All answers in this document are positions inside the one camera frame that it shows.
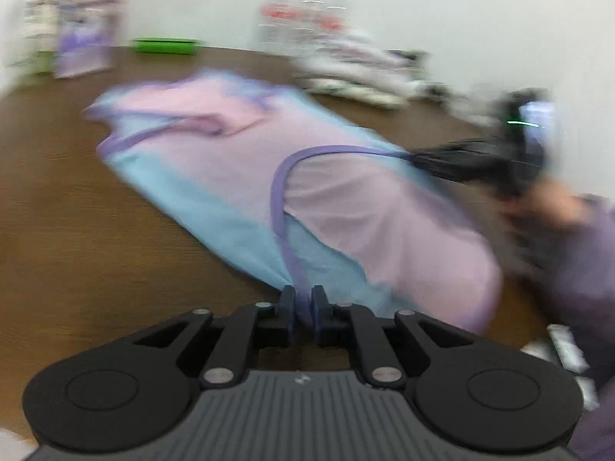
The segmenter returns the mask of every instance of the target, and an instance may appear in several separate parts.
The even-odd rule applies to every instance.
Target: pink and blue garment
[[[114,88],[104,161],[235,268],[370,307],[481,331],[499,269],[486,240],[408,153],[288,86],[207,70]]]

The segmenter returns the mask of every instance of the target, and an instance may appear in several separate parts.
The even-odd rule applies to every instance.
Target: person
[[[585,413],[569,448],[582,461],[615,459],[615,211],[541,177],[500,212],[525,244],[549,306],[589,364],[600,407]]]

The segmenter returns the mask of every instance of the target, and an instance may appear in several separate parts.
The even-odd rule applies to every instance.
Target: gray ribbed panel
[[[490,459],[503,458],[471,453],[439,439],[416,419],[400,393],[368,388],[352,371],[252,371],[235,388],[203,393],[174,431],[149,445],[100,456],[43,447],[28,461]],[[563,449],[505,459],[574,460]]]

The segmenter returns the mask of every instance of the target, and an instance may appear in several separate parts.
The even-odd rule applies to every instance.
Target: black circular disc
[[[432,362],[416,384],[419,410],[436,431],[484,453],[556,443],[579,419],[579,386],[561,369],[517,354],[467,347]]]
[[[190,402],[186,377],[157,349],[92,351],[36,375],[23,394],[36,437],[79,453],[114,453],[169,431]]]

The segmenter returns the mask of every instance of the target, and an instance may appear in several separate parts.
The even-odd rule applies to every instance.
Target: brown wooden surface
[[[201,66],[288,83],[286,61],[233,50],[198,57],[133,55],[118,50],[115,70],[77,80],[45,80],[0,101],[0,427],[29,436],[21,393],[42,367],[190,308],[228,314],[275,300],[208,252],[188,232],[121,183],[96,157],[108,134],[82,110],[108,87],[178,80]],[[321,98],[352,121],[412,148],[474,135],[438,108],[413,103],[403,112]],[[488,200],[460,189],[481,217],[507,272],[514,259]],[[523,345],[544,322],[517,286],[505,281],[489,336]],[[343,366],[342,352],[313,348],[269,352],[282,368]]]

